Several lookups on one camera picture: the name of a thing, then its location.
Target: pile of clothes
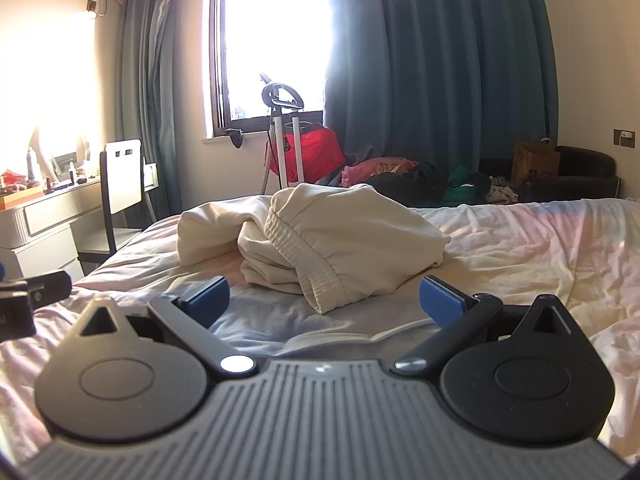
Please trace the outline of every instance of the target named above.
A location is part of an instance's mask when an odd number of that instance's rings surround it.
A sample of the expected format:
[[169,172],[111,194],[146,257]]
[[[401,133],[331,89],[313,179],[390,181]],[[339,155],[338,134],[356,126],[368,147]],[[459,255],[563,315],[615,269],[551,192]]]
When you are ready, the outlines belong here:
[[247,283],[303,294],[319,314],[392,294],[442,262],[451,240],[417,212],[359,184],[299,184],[273,196],[182,213],[177,251],[192,266],[239,251]]
[[441,173],[427,162],[379,157],[342,170],[340,186],[366,183],[406,207],[456,207],[461,204],[510,204],[518,195],[503,177],[463,166]]

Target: bed sheet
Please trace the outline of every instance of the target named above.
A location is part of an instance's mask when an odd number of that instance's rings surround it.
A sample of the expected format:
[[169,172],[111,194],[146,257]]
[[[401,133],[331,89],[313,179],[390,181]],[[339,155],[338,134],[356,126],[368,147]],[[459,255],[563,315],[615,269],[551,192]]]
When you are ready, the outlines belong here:
[[[418,210],[452,237],[435,274],[469,294],[489,292],[527,304],[556,294],[591,338],[616,383],[616,399],[601,434],[620,456],[640,452],[640,204],[582,200],[512,206]],[[33,404],[34,380],[84,308],[97,294],[121,306],[160,292],[180,294],[215,275],[232,285],[228,311],[212,331],[254,356],[377,357],[389,362],[437,328],[419,307],[420,276],[392,296],[320,316],[302,296],[244,284],[242,257],[231,253],[180,267],[178,217],[142,233],[78,282],[69,300],[36,314],[38,334],[0,345],[0,426],[14,462],[48,442]]]

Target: black armchair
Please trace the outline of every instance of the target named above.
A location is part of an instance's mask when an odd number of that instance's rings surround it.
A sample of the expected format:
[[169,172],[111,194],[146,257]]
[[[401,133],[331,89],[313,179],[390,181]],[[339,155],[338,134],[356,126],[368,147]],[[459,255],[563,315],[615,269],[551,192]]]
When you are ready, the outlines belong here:
[[[616,198],[620,178],[616,176],[616,161],[605,153],[558,146],[560,167],[558,176],[527,179],[518,191],[520,202],[552,202],[581,198]],[[482,160],[481,173],[511,176],[510,160]]]

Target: desk drawer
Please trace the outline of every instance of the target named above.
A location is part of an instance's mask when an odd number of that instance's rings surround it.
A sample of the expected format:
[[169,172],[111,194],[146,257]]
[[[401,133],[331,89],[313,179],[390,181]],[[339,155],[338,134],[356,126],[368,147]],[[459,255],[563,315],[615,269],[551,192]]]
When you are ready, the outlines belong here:
[[100,181],[71,187],[24,206],[31,236],[102,205]]
[[20,276],[16,278],[61,269],[78,257],[68,225],[52,229],[51,234],[46,234],[12,252],[15,255],[14,267],[17,267],[14,272],[20,272]]
[[82,265],[78,260],[71,260],[68,264],[62,267],[69,277],[71,278],[71,283],[75,283],[81,278],[84,278],[84,272],[82,272]]

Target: window frame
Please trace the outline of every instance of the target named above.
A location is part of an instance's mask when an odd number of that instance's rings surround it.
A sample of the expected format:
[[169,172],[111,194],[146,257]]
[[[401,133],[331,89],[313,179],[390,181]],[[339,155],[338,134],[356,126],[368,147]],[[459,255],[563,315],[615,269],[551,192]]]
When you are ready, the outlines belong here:
[[[209,80],[211,86],[211,112],[214,120],[214,137],[226,135],[229,129],[243,133],[265,132],[270,126],[270,116],[231,120],[229,91],[226,79],[226,0],[209,0]],[[300,112],[301,121],[322,123],[322,110]]]

